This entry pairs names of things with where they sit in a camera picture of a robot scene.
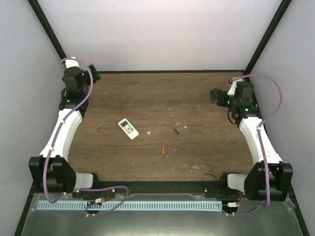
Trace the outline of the white remote control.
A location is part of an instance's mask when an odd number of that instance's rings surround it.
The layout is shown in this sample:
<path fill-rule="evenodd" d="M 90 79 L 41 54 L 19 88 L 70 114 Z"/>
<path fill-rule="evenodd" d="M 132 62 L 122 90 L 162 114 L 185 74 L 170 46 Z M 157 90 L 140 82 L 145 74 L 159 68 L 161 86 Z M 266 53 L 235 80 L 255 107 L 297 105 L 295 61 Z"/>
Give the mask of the white remote control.
<path fill-rule="evenodd" d="M 139 132 L 129 122 L 128 119 L 124 118 L 118 122 L 118 126 L 124 131 L 124 133 L 131 139 L 134 140 L 139 136 Z"/>

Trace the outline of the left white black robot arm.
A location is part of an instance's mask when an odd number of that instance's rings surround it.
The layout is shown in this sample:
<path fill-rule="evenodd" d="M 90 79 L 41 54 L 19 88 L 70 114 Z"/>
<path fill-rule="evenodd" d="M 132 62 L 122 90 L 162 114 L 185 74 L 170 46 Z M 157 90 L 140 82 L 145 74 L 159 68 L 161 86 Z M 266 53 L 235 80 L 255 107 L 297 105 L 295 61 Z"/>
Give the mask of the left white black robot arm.
<path fill-rule="evenodd" d="M 38 157 L 31 157 L 29 169 L 33 188 L 37 191 L 71 192 L 83 189 L 94 199 L 100 194 L 100 185 L 94 182 L 94 174 L 78 173 L 68 162 L 68 153 L 75 132 L 83 120 L 89 105 L 89 87 L 100 79 L 93 64 L 82 70 L 74 59 L 65 61 L 59 113 L 53 133 Z"/>

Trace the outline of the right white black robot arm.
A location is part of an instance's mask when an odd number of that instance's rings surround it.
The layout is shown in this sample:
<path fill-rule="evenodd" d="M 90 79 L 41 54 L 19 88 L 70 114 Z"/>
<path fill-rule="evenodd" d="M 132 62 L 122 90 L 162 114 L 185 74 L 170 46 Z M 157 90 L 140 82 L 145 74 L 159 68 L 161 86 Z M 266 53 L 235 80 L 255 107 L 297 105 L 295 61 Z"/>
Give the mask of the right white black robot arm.
<path fill-rule="evenodd" d="M 230 198 L 236 190 L 252 201 L 277 201 L 286 199 L 293 167 L 284 163 L 273 148 L 264 128 L 259 108 L 253 105 L 254 85 L 241 79 L 231 81 L 228 91 L 210 91 L 211 103 L 228 109 L 228 119 L 244 135 L 253 159 L 248 175 L 223 173 L 219 193 Z"/>

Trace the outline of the purple AAA battery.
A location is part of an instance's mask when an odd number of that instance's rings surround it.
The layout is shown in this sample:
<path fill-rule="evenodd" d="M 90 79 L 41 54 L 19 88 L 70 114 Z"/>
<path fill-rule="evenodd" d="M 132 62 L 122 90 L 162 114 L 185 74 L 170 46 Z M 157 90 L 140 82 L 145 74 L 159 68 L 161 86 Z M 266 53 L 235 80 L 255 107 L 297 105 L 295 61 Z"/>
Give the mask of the purple AAA battery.
<path fill-rule="evenodd" d="M 174 128 L 173 130 L 177 135 L 180 135 L 179 131 L 176 128 Z"/>

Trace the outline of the grey metal front plate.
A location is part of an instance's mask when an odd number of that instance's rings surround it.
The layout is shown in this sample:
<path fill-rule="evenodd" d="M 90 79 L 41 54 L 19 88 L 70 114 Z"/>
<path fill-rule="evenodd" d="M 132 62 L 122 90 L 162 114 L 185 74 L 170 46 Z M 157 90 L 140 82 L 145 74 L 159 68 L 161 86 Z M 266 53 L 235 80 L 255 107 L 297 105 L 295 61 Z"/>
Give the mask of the grey metal front plate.
<path fill-rule="evenodd" d="M 35 205 L 45 196 L 34 195 Z M 71 195 L 60 201 L 83 201 Z M 119 201 L 119 195 L 111 201 Z M 202 195 L 131 195 L 126 201 L 216 201 Z M 37 210 L 31 207 L 27 236 L 291 236 L 283 202 L 264 208 L 242 199 L 235 214 L 227 211 Z"/>

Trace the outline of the black aluminium frame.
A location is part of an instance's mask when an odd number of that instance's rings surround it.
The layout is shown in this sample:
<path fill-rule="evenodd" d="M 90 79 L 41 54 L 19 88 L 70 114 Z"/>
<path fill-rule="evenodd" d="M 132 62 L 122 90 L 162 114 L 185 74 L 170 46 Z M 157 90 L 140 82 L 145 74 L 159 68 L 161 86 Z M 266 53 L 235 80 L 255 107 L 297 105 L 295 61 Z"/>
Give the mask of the black aluminium frame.
<path fill-rule="evenodd" d="M 61 44 L 59 43 L 44 11 L 42 10 L 40 4 L 36 0 L 29 1 L 29 4 L 37 16 L 39 22 L 41 23 L 43 29 L 45 30 L 47 36 L 52 42 L 59 57 L 65 55 Z M 248 66 L 242 71 L 244 75 L 249 74 L 258 59 L 260 58 L 262 52 L 264 51 L 267 43 L 269 42 L 271 36 L 276 30 L 278 24 L 280 23 L 282 17 L 289 8 L 291 2 L 289 0 L 281 1 L 275 15 L 273 16 L 267 30 L 265 31 L 259 45 L 257 46 Z M 129 188 L 129 192 L 136 195 L 188 195 L 191 197 L 196 197 L 201 194 L 206 199 L 216 199 L 217 201 L 222 200 L 223 202 L 232 201 L 236 197 L 234 191 L 230 195 L 222 195 L 219 189 L 219 181 L 121 181 L 121 184 L 126 185 Z M 34 195 L 43 194 L 43 190 L 37 189 L 35 185 L 31 186 L 29 195 L 27 197 L 22 215 L 20 217 L 19 223 L 17 225 L 15 235 L 22 236 L 27 235 L 30 229 L 31 223 L 31 207 L 35 205 Z M 287 192 L 287 198 L 283 202 L 283 206 L 286 207 L 285 215 L 287 221 L 290 223 L 289 233 L 290 235 L 309 235 L 303 214 L 301 212 L 300 206 L 296 199 L 294 190 L 292 186 L 289 186 Z"/>

